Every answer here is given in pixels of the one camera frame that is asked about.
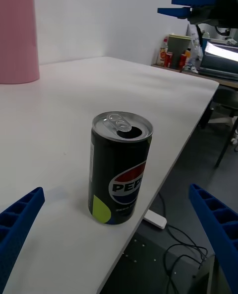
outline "pink container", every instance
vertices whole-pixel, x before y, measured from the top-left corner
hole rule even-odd
[[[0,83],[39,78],[34,0],[0,0]]]

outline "can opening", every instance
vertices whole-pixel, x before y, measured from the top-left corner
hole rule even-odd
[[[141,134],[142,130],[135,126],[132,126],[129,132],[117,131],[117,135],[124,139],[135,139],[136,137],[141,136]]]

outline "soda can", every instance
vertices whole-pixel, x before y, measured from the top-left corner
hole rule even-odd
[[[183,67],[185,66],[186,59],[187,59],[187,56],[186,55],[181,55],[180,56],[180,60],[179,60],[179,64],[178,64],[178,69],[180,71],[182,71]]]
[[[173,58],[173,53],[172,52],[167,52],[166,57],[165,57],[165,68],[170,68],[172,64],[172,58]]]
[[[153,127],[128,112],[106,112],[93,119],[88,208],[102,223],[120,224],[133,214]]]

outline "pepsi logo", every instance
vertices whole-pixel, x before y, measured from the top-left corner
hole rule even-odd
[[[130,168],[117,176],[109,183],[109,194],[119,204],[128,205],[136,200],[141,185],[145,161]]]

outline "desk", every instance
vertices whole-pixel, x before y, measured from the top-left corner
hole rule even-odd
[[[0,210],[38,186],[46,197],[4,294],[99,293],[218,83],[106,57],[44,65],[40,76],[0,85]],[[118,226],[87,209],[92,119],[112,110],[154,126],[134,215]]]
[[[165,70],[173,71],[173,72],[179,72],[179,73],[182,73],[182,74],[188,74],[188,75],[198,76],[198,77],[201,77],[203,79],[209,79],[209,80],[216,81],[220,85],[232,87],[233,89],[238,89],[238,82],[233,82],[233,81],[228,81],[228,80],[222,80],[222,79],[219,79],[217,77],[208,76],[208,75],[199,75],[199,74],[195,74],[195,73],[192,73],[192,72],[185,72],[185,71],[182,71],[181,72],[180,70],[171,69],[171,68],[164,68],[164,67],[161,67],[159,65],[152,65],[152,67],[156,67],[156,68],[159,68],[159,69],[165,69]]]

